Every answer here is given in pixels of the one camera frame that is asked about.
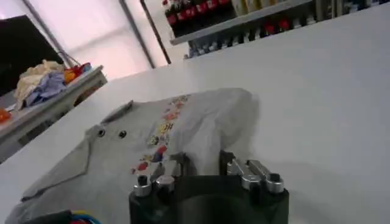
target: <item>gray t-shirt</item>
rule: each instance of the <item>gray t-shirt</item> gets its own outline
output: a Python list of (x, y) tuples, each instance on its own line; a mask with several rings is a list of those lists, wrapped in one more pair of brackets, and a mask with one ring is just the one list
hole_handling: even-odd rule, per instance
[[(218, 155), (245, 127), (251, 93), (224, 88), (156, 102), (130, 102), (86, 131), (85, 139), (25, 193), (6, 223), (84, 210), (102, 223), (130, 223), (137, 174), (185, 152), (197, 174), (218, 172)], [(156, 151), (162, 158), (154, 158)]]

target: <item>white cloth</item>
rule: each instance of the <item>white cloth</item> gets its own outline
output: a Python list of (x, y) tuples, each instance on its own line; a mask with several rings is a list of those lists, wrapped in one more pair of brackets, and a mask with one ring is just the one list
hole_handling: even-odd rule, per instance
[(41, 79), (46, 74), (53, 71), (63, 72), (64, 66), (55, 61), (43, 60), (42, 64), (34, 68), (29, 68), (26, 72), (22, 73), (14, 94), (16, 98), (15, 109), (22, 109), (25, 98), (39, 85)]

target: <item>blue cable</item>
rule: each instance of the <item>blue cable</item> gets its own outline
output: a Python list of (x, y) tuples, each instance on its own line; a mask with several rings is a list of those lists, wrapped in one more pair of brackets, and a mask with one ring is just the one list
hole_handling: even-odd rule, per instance
[(101, 224), (98, 220), (96, 220), (94, 217), (90, 216), (90, 215), (86, 215), (86, 214), (82, 214), (82, 215), (73, 215), (72, 216), (72, 220), (89, 220), (91, 221), (93, 224)]

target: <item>black monitor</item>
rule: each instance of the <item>black monitor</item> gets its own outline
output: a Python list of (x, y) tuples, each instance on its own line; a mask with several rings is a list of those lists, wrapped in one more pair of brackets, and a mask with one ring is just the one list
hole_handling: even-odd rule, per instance
[(63, 63), (27, 16), (0, 20), (0, 96), (16, 89), (19, 75), (43, 59)]

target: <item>shelf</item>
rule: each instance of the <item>shelf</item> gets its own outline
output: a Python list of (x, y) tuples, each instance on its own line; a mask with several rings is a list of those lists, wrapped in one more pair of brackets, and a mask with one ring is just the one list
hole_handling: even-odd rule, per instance
[(272, 6), (248, 13), (246, 15), (239, 16), (239, 17), (236, 17), (234, 19), (224, 21), (223, 23), (215, 24), (213, 26), (195, 31), (193, 33), (189, 33), (189, 34), (171, 39), (171, 44), (177, 45), (177, 44), (181, 44), (181, 43), (184, 43), (187, 41), (191, 41), (191, 40), (195, 40), (195, 39), (198, 39), (201, 37), (205, 37), (207, 35), (210, 35), (210, 34), (222, 31), (222, 30), (226, 30), (226, 29), (229, 29), (231, 27), (234, 27), (234, 26), (237, 26), (240, 24), (248, 23), (248, 22), (253, 21), (255, 19), (269, 16), (269, 15), (284, 11), (286, 9), (296, 7), (298, 5), (306, 4), (306, 3), (311, 2), (311, 1), (312, 0), (287, 0), (285, 2), (280, 2), (276, 5), (272, 5)]

